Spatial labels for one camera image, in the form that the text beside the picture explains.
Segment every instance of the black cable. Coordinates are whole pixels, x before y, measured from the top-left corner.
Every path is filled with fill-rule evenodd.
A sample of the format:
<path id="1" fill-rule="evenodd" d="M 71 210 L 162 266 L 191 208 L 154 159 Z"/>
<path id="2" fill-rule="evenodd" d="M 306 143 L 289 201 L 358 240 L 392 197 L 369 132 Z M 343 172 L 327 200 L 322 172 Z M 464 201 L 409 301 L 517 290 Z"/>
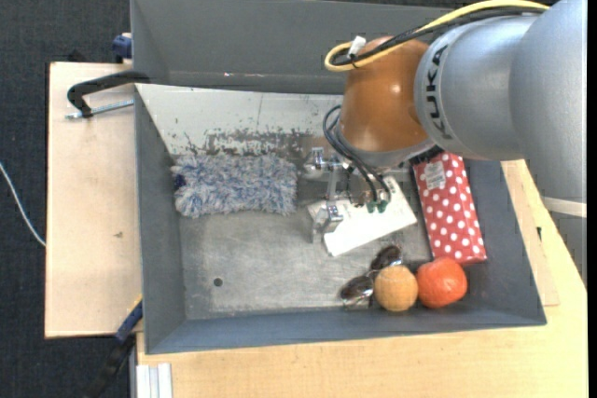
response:
<path id="1" fill-rule="evenodd" d="M 352 161 L 352 163 L 355 165 L 355 167 L 359 170 L 359 172 L 363 175 L 363 177 L 367 181 L 368 186 L 371 189 L 371 194 L 373 195 L 373 200 L 375 202 L 378 201 L 379 197 L 377 194 L 377 188 L 375 187 L 373 182 L 368 177 L 369 175 L 372 175 L 375 178 L 375 180 L 378 183 L 380 183 L 383 190 L 388 195 L 388 201 L 389 201 L 392 197 L 392 191 L 390 190 L 390 187 L 383 179 L 383 176 L 381 174 L 379 174 L 378 172 L 376 172 L 373 168 L 370 168 L 368 165 L 366 165 L 365 162 L 356 153 L 349 151 L 348 148 L 346 148 L 337 138 L 334 137 L 334 132 L 333 132 L 334 127 L 338 123 L 340 116 L 336 116 L 334 118 L 334 120 L 332 121 L 331 125 L 329 125 L 329 126 L 327 125 L 327 122 L 329 121 L 329 117 L 331 116 L 331 114 L 339 109 L 340 109 L 340 105 L 334 106 L 326 113 L 326 116 L 324 118 L 324 135 L 326 136 L 327 141 L 331 144 L 331 146 L 340 155 L 343 155 L 349 161 Z"/>
<path id="2" fill-rule="evenodd" d="M 395 47 L 396 45 L 408 42 L 409 40 L 413 40 L 415 38 L 420 38 L 422 36 L 426 36 L 429 34 L 441 34 L 441 33 L 445 32 L 446 30 L 451 29 L 456 26 L 465 25 L 465 24 L 472 23 L 475 21 L 483 21 L 486 19 L 492 19 L 492 18 L 496 18 L 496 17 L 506 17 L 506 16 L 512 16 L 512 15 L 533 14 L 533 13 L 540 14 L 544 11 L 545 11 L 545 9 L 542 9 L 539 7 L 537 7 L 537 8 L 534 8 L 534 7 L 525 7 L 525 8 L 522 8 L 522 7 L 493 7 L 493 8 L 488 8 L 485 10 L 480 10 L 478 12 L 471 12 L 470 14 L 463 15 L 461 17 L 457 17 L 456 19 L 447 21 L 445 23 L 441 23 L 440 25 L 436 25 L 434 27 L 424 28 L 422 26 L 422 27 L 415 27 L 413 29 L 407 30 L 406 32 L 403 32 L 402 34 L 398 34 L 398 35 L 386 40 L 382 44 L 379 44 L 377 47 L 375 47 L 365 53 L 346 57 L 344 60 L 339 60 L 339 57 L 343 55 L 343 53 L 341 51 L 339 51 L 336 55 L 334 55 L 330 59 L 330 63 L 335 66 L 354 64 L 354 62 L 364 60 L 364 59 L 371 57 L 373 55 L 376 55 L 384 50 L 387 50 L 388 48 L 392 48 L 392 47 Z"/>
<path id="3" fill-rule="evenodd" d="M 324 136 L 326 136 L 327 142 L 330 143 L 331 146 L 340 155 L 343 155 L 349 161 L 352 161 L 352 163 L 359 170 L 359 172 L 361 173 L 361 175 L 365 178 L 365 181 L 367 181 L 367 184 L 368 184 L 369 188 L 371 189 L 371 194 L 373 195 L 373 200 L 375 202 L 377 202 L 377 200 L 378 200 L 377 188 L 375 187 L 375 185 L 373 184 L 373 182 L 370 180 L 370 178 L 368 176 L 368 172 L 366 171 L 365 165 L 359 159 L 355 158 L 353 156 L 353 154 L 350 151 L 348 151 L 347 148 L 344 147 L 343 144 L 341 144 L 339 141 L 337 141 L 335 138 L 332 137 L 331 129 L 334 128 L 334 125 L 336 124 L 336 122 L 338 121 L 338 119 L 336 118 L 335 121 L 334 121 L 334 123 L 331 126 L 327 125 L 327 122 L 328 122 L 329 117 L 331 116 L 331 114 L 333 112 L 335 112 L 336 110 L 339 110 L 339 109 L 340 109 L 340 105 L 336 105 L 336 106 L 334 106 L 333 108 L 331 108 L 326 113 L 326 116 L 324 117 Z"/>

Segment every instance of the gray bin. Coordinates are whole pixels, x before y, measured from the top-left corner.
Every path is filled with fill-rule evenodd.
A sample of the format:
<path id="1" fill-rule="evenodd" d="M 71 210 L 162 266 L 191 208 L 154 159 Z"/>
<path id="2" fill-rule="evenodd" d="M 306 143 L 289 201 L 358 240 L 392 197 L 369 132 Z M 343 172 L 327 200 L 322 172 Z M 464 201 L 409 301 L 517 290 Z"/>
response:
<path id="1" fill-rule="evenodd" d="M 193 99 L 205 101 L 203 93 L 207 89 L 236 89 L 264 92 L 264 98 L 273 104 L 279 98 L 314 101 L 309 104 L 314 108 L 314 124 L 319 124 L 325 113 L 322 105 L 341 102 L 339 94 L 343 91 L 343 75 L 323 67 L 323 57 L 330 48 L 355 34 L 373 38 L 404 31 L 436 18 L 442 13 L 439 9 L 303 0 L 131 3 L 134 69 L 165 88 L 161 97 L 156 90 L 161 87 L 155 86 L 139 85 L 135 93 L 148 353 L 546 322 L 497 162 L 466 163 L 489 259 L 466 267 L 470 284 L 467 295 L 441 310 L 421 306 L 401 313 L 377 306 L 344 310 L 337 297 L 341 284 L 365 272 L 385 243 L 399 243 L 413 267 L 430 260 L 423 215 L 408 175 L 397 179 L 418 224 L 339 257 L 329 256 L 322 243 L 310 241 L 310 218 L 302 207 L 324 194 L 323 183 L 299 179 L 299 208 L 287 217 L 246 212 L 189 219 L 174 208 L 170 167 L 175 156 L 197 151 L 213 153 L 208 151 L 213 142 L 201 144 L 185 130 L 189 128 L 188 120 L 178 122 L 178 115 L 196 116 L 199 135 L 207 134 L 206 125 L 217 124 L 217 118 L 202 113 L 193 105 Z M 184 101 L 177 91 L 185 93 Z M 227 97 L 220 96 L 225 114 Z M 298 103 L 296 107 L 280 108 L 277 115 L 281 121 L 293 108 L 300 111 Z M 273 108 L 272 129 L 276 126 L 275 115 Z M 306 121 L 298 119 L 295 129 L 280 132 L 281 144 L 298 132 L 299 146 L 291 153 L 283 148 L 279 151 L 298 163 L 308 154 L 309 144 L 325 142 L 322 131 Z M 240 130 L 247 133 L 239 128 L 226 134 L 238 135 Z M 186 142 L 173 137 L 186 138 Z M 270 140 L 257 137 L 258 141 Z M 221 283 L 215 285 L 215 279 Z"/>

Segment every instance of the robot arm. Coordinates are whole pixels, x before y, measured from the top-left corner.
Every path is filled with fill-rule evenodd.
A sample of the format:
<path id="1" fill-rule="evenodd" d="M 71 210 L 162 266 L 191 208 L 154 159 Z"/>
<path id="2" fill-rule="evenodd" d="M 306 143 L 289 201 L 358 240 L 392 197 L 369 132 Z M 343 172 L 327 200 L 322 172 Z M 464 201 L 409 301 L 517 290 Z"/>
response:
<path id="1" fill-rule="evenodd" d="M 456 12 L 342 62 L 347 45 L 332 50 L 328 69 L 348 71 L 336 138 L 376 169 L 434 144 L 464 158 L 524 158 L 571 253 L 584 255 L 588 0 L 490 2 L 502 11 L 470 7 L 476 19 L 458 24 Z M 416 40 L 437 29 L 431 45 Z"/>

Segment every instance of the black clamp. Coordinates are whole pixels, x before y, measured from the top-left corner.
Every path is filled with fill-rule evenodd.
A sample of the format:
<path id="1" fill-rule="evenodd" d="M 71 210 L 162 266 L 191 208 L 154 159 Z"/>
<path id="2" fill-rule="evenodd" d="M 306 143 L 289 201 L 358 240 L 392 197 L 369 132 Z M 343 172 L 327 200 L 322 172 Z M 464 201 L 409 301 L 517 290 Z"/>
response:
<path id="1" fill-rule="evenodd" d="M 127 85 L 129 83 L 151 83 L 146 74 L 127 70 L 117 74 L 101 76 L 92 80 L 84 81 L 73 85 L 66 94 L 68 101 L 81 113 L 84 118 L 93 116 L 93 110 L 83 99 L 83 95 L 89 95 L 102 91 Z"/>

